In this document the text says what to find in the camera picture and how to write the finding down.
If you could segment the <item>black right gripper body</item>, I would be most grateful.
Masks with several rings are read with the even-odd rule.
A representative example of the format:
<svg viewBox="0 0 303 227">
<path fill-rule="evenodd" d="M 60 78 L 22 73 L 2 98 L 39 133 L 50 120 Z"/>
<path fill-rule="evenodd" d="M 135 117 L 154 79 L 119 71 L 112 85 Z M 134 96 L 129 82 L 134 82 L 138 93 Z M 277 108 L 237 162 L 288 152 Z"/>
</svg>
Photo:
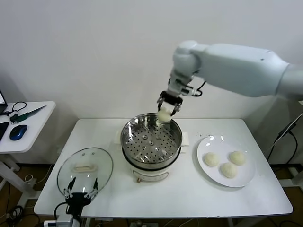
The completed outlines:
<svg viewBox="0 0 303 227">
<path fill-rule="evenodd" d="M 170 105 L 181 105 L 183 102 L 183 99 L 179 96 L 173 96 L 166 91 L 162 91 L 160 94 L 159 99 L 157 100 L 157 103 L 163 103 L 166 102 Z"/>
</svg>

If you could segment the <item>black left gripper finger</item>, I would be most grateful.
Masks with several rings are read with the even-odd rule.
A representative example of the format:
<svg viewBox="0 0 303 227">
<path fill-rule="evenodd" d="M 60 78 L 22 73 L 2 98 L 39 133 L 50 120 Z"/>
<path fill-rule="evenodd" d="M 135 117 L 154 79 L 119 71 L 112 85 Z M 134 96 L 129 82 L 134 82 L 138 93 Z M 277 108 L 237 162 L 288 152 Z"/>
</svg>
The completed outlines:
<svg viewBox="0 0 303 227">
<path fill-rule="evenodd" d="M 96 177 L 92 189 L 87 193 L 88 199 L 94 199 L 98 195 L 98 178 Z"/>
<path fill-rule="evenodd" d="M 69 198 L 72 196 L 72 188 L 74 186 L 74 183 L 75 183 L 75 177 L 69 182 L 67 188 L 64 188 L 63 190 L 63 194 L 65 196 L 65 198 Z"/>
</svg>

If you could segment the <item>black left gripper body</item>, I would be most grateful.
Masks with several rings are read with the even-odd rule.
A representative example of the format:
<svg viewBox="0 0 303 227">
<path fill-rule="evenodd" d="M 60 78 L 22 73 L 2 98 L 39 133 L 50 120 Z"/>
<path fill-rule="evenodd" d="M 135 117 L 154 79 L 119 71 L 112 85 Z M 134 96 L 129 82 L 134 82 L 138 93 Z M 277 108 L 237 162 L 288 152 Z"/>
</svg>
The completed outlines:
<svg viewBox="0 0 303 227">
<path fill-rule="evenodd" d="M 81 214 L 85 206 L 90 205 L 91 198 L 86 192 L 74 192 L 65 199 L 67 204 L 66 214 Z"/>
</svg>

